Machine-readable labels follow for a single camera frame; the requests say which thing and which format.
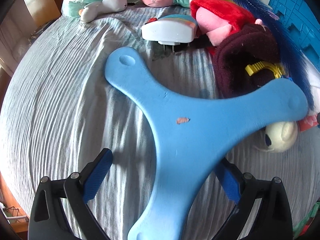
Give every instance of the metal screw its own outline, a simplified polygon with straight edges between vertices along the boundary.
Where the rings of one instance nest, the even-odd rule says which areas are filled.
[[[246,172],[243,176],[245,179],[252,179],[252,174],[250,174],[248,172]]]
[[[49,177],[44,176],[43,178],[41,178],[40,182],[45,183],[48,181],[48,179],[49,179]]]
[[[280,178],[278,178],[278,177],[275,177],[275,183],[281,183],[281,179]]]
[[[74,173],[72,173],[71,175],[70,175],[70,178],[72,178],[72,179],[77,179],[77,178],[79,178],[79,173],[78,172],[74,172]]]

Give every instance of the blue feather boa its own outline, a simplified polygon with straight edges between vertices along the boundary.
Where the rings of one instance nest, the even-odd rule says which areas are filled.
[[[256,18],[261,19],[273,33],[280,50],[281,64],[285,72],[301,88],[307,97],[309,107],[314,108],[314,100],[309,80],[307,78],[305,60],[301,50],[294,44],[288,30],[275,19],[270,8],[261,0],[233,0],[238,5],[250,11]]]

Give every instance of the bed sheet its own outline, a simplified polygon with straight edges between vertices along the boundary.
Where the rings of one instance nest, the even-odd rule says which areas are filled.
[[[133,47],[170,90],[198,98],[218,96],[205,50],[173,55],[142,39],[140,27],[149,18],[173,13],[189,10],[132,7],[90,24],[60,18],[32,45],[12,78],[0,115],[0,170],[26,213],[41,177],[66,178],[107,147],[114,152],[114,165],[89,206],[111,239],[127,239],[150,197],[155,144],[140,109],[104,79],[108,55],[122,46]],[[257,132],[227,159],[257,179],[280,177],[296,225],[320,196],[319,139],[316,127],[300,134],[289,151],[267,154],[257,149],[263,141]],[[63,204],[74,233],[82,237],[68,203]],[[232,208],[210,174],[191,207],[183,240],[211,239]]]

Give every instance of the light blue tri-blade toy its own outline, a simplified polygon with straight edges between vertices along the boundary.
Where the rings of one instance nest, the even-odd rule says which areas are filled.
[[[232,99],[177,94],[159,84],[129,47],[111,53],[105,77],[143,111],[156,144],[152,194],[128,240],[179,240],[197,192],[232,147],[271,123],[301,120],[308,112],[303,92],[284,78]]]

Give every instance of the white cloth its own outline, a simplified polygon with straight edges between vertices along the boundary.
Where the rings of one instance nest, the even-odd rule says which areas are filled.
[[[11,80],[0,114],[0,170],[27,214],[41,177],[66,178],[107,147],[114,153],[114,165],[89,206],[112,240],[126,240],[151,193],[155,144],[140,109],[106,82],[104,64],[115,49],[132,46],[170,90],[217,98],[205,50],[173,56],[141,37],[140,28],[149,18],[188,12],[178,6],[133,7],[82,26],[77,19],[60,18],[32,45]],[[289,151],[266,154],[253,147],[263,143],[257,132],[227,158],[257,179],[280,177],[296,225],[320,196],[319,138],[315,127],[300,134]],[[64,207],[73,231],[82,236],[65,202]],[[191,207],[183,240],[211,239],[232,208],[212,173]]]

